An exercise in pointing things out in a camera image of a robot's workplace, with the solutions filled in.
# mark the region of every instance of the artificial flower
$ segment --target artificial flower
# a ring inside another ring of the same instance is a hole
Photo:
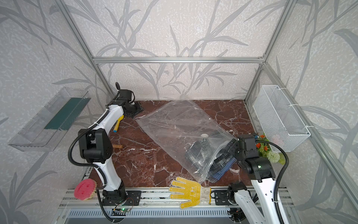
[[[277,163],[280,160],[280,154],[273,151],[269,151],[266,156],[271,163]]]

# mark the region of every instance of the sponge brush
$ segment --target sponge brush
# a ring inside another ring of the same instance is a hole
[[[92,179],[81,181],[74,190],[74,197],[79,200],[87,200],[92,198],[96,192],[97,183]]]

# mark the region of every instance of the wooden stick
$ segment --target wooden stick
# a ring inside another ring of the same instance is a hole
[[[115,145],[115,144],[112,144],[113,148],[123,148],[123,145]]]

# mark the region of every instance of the leaf pattern wallpaper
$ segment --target leaf pattern wallpaper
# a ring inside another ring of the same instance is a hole
[[[268,63],[358,184],[358,1],[298,1]],[[260,78],[251,95],[252,104]],[[253,115],[258,129],[260,125]],[[358,223],[358,214],[309,140],[283,178],[304,223]]]
[[[67,150],[103,112],[108,93],[52,1],[0,2],[0,223],[50,223],[83,168]],[[8,141],[62,88],[91,100],[53,152],[21,152]],[[74,155],[80,161],[79,154]]]
[[[260,57],[286,0],[66,1],[96,57]],[[138,99],[243,99],[257,64],[103,64]]]

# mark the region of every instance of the clear plastic bag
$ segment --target clear plastic bag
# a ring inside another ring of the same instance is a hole
[[[136,121],[199,183],[206,179],[218,152],[234,138],[190,100],[171,101]]]

